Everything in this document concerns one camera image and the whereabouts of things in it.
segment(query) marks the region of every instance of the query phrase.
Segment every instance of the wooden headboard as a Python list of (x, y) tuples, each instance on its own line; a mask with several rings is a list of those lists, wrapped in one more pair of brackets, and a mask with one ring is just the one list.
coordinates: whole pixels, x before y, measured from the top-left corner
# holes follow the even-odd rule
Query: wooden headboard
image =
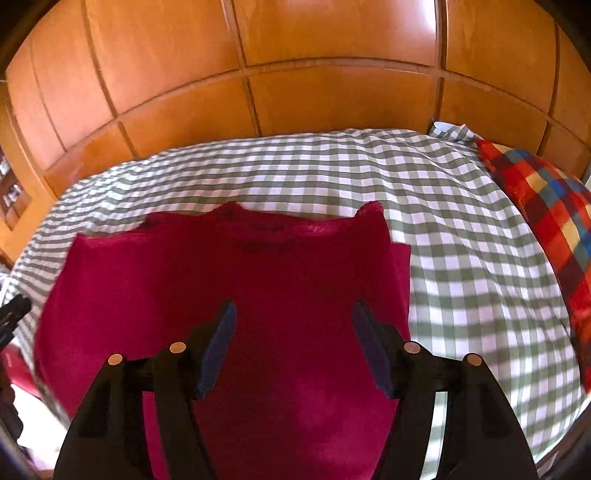
[(534, 0), (61, 0), (5, 77), (31, 197), (12, 259), (74, 182), (198, 142), (440, 119), (577, 176), (591, 158), (591, 74)]

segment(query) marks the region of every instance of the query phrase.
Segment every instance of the green gingham bedsheet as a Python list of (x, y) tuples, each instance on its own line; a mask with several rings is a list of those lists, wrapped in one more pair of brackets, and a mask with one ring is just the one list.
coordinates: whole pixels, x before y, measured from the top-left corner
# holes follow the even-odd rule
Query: green gingham bedsheet
[[(202, 213), (230, 199), (319, 218), (352, 216), (379, 200), (392, 240), (412, 246), (413, 339), (435, 355), (481, 353), (539, 460), (585, 396), (550, 264), (480, 165), (473, 139), (454, 127), (431, 136), (349, 129), (232, 140), (169, 150), (80, 181), (40, 225), (5, 288), (4, 301), (18, 291), (33, 301), (17, 330), (25, 360), (33, 364), (39, 315), (77, 232), (120, 232), (149, 212)], [(436, 473), (444, 416), (445, 394), (438, 394), (423, 478)]]

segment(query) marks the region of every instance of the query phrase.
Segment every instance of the red towel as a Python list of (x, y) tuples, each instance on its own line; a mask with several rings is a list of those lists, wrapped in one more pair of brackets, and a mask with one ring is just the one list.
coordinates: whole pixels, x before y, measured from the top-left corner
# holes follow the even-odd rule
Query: red towel
[[(409, 261), (377, 202), (321, 222), (228, 203), (78, 235), (41, 315), (37, 371), (73, 415), (110, 354), (155, 355), (232, 299), (236, 332), (194, 409), (220, 480), (369, 479), (395, 404), (373, 382), (352, 310), (367, 300), (408, 339)], [(145, 408), (165, 478), (153, 402)]]

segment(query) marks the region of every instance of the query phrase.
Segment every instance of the wooden wall panel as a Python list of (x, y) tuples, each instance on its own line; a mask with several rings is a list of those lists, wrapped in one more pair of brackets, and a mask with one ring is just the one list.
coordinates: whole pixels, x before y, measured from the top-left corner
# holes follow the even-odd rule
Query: wooden wall panel
[(591, 73), (562, 30), (554, 118), (591, 147)]
[(201, 83), (160, 96), (121, 119), (140, 157), (200, 142), (255, 137), (243, 79)]
[(25, 40), (10, 62), (6, 79), (18, 126), (33, 158), (41, 168), (46, 168), (64, 153), (64, 149), (47, 116), (37, 87), (30, 39)]
[(262, 135), (342, 128), (426, 132), (436, 81), (371, 67), (307, 67), (250, 78)]
[(548, 140), (542, 146), (540, 156), (566, 173), (581, 177), (591, 160), (587, 146), (560, 125), (549, 125), (548, 128)]
[(444, 122), (466, 124), (487, 140), (537, 152), (546, 120), (534, 108), (494, 90), (445, 80), (441, 115)]
[(60, 197), (77, 181), (131, 159), (118, 125), (112, 124), (59, 159), (45, 172), (45, 179)]
[(31, 34), (41, 94), (64, 146), (71, 147), (113, 116), (84, 27), (80, 0), (61, 0)]
[(247, 64), (373, 57), (435, 65), (434, 0), (234, 0)]
[(238, 68), (220, 0), (86, 0), (119, 113), (192, 80)]
[(447, 0), (447, 64), (544, 112), (556, 71), (554, 21), (533, 0)]

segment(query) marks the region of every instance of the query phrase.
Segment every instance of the plaid pillow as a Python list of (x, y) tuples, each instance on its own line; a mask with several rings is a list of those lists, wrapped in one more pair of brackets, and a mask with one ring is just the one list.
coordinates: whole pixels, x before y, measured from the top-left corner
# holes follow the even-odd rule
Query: plaid pillow
[(569, 311), (581, 381), (591, 391), (591, 192), (579, 179), (518, 148), (476, 140), (493, 180), (544, 249)]

